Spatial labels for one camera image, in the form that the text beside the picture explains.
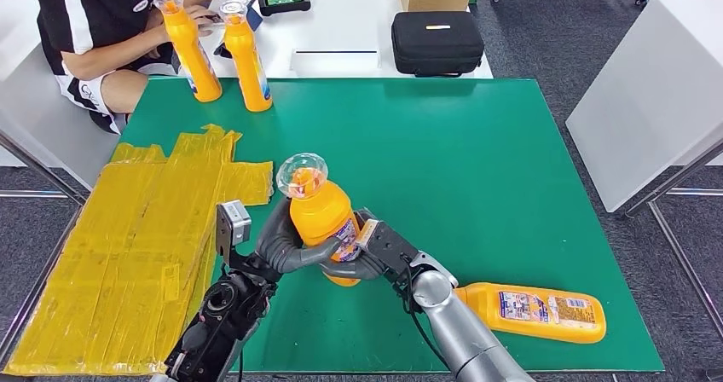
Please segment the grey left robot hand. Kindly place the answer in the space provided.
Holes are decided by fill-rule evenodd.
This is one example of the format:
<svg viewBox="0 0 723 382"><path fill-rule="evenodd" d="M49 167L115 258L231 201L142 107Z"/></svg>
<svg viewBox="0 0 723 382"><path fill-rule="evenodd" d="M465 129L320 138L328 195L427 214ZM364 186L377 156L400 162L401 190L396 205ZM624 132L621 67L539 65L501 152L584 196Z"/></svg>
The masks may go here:
<svg viewBox="0 0 723 382"><path fill-rule="evenodd" d="M257 237L255 248L255 253L281 274L326 262L341 244L338 238L331 237L318 246L305 247L291 219L290 205L289 198L282 198L276 204Z"/></svg>

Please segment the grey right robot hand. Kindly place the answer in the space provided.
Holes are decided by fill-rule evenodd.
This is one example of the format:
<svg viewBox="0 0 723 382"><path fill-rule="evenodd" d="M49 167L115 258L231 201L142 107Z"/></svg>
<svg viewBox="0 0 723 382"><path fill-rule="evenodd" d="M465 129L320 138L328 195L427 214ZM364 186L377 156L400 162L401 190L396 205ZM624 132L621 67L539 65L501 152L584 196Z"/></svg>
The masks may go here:
<svg viewBox="0 0 723 382"><path fill-rule="evenodd" d="M320 263L322 271L331 276L371 281L379 278L387 270L387 265L375 256L362 252L349 262L336 262L331 259Z"/></svg>

